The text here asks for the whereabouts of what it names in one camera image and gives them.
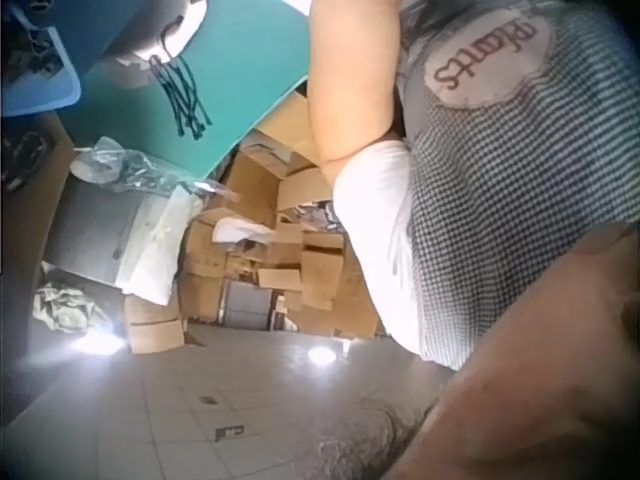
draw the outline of light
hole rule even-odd
[[[315,347],[309,350],[309,359],[320,367],[326,367],[336,361],[336,352],[327,347]]]
[[[345,357],[349,355],[349,351],[351,350],[351,345],[353,344],[353,340],[349,340],[347,338],[342,338],[342,355]]]
[[[110,333],[88,332],[71,344],[71,348],[89,355],[109,356],[124,347],[124,341]]]

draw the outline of green board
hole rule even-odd
[[[213,126],[179,137],[171,105],[155,81],[122,89],[95,66],[80,101],[59,115],[78,146],[106,135],[125,148],[204,178],[249,130],[307,76],[307,18],[281,0],[208,0],[204,22],[183,58]]]

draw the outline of black string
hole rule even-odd
[[[160,44],[169,57],[169,63],[163,64],[161,59],[154,55],[149,59],[149,67],[169,100],[178,135],[184,136],[185,128],[187,128],[191,130],[194,140],[199,140],[206,130],[206,125],[211,126],[213,123],[198,97],[198,88],[189,64],[182,56],[178,56],[177,60],[180,65],[172,65],[171,61],[176,57],[171,55],[166,45],[168,32],[172,28],[179,27],[183,21],[184,17],[180,15],[175,21],[168,24],[160,34]],[[204,117],[204,123],[198,117],[198,112]]]

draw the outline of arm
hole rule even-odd
[[[308,97],[321,168],[335,182],[393,121],[400,0],[315,0]]]

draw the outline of gingham apron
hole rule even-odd
[[[415,159],[409,233],[421,353],[454,369],[591,227],[640,218],[640,77],[614,21],[557,1],[458,0],[448,13],[456,3],[465,8],[445,28],[412,42],[399,81]],[[445,105],[427,87],[429,58],[501,8],[549,22],[544,68],[504,101]]]

